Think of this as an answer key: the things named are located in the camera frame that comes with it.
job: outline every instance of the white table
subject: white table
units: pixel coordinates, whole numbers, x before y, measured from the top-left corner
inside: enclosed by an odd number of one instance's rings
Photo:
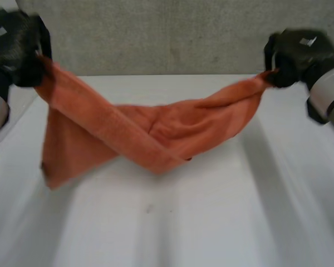
[[[156,105],[245,77],[83,79],[111,102]],[[0,143],[0,267],[334,267],[334,131],[306,98],[268,91],[240,135],[159,179],[119,158],[54,192],[35,99]]]

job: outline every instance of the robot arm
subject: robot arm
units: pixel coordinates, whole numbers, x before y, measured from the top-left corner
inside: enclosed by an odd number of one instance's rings
[[[51,58],[50,34],[37,15],[0,9],[0,129],[8,121],[9,87],[41,84],[45,68],[37,58]]]
[[[321,76],[313,85],[310,102],[320,116],[334,125],[334,69]]]
[[[287,29],[271,35],[264,52],[266,70],[273,70],[267,80],[279,88],[304,82],[310,118],[334,125],[334,46],[328,36],[314,29]]]

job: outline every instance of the towel fold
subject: towel fold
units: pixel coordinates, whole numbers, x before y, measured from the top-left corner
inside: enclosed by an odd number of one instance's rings
[[[165,106],[113,105],[73,74],[42,58],[36,91],[49,105],[42,170],[54,189],[121,155],[162,174],[235,136],[270,85],[261,74],[215,94]]]

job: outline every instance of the gray wall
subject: gray wall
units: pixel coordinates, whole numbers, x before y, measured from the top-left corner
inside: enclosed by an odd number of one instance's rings
[[[334,39],[334,0],[17,0],[77,75],[255,73],[268,35],[316,27]]]

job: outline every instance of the towel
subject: towel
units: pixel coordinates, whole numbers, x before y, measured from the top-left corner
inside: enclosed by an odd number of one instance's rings
[[[49,105],[42,170],[51,189],[119,155],[154,174],[170,171],[238,134],[270,87],[262,73],[204,99],[113,105],[48,58],[41,59],[47,73],[35,89]]]

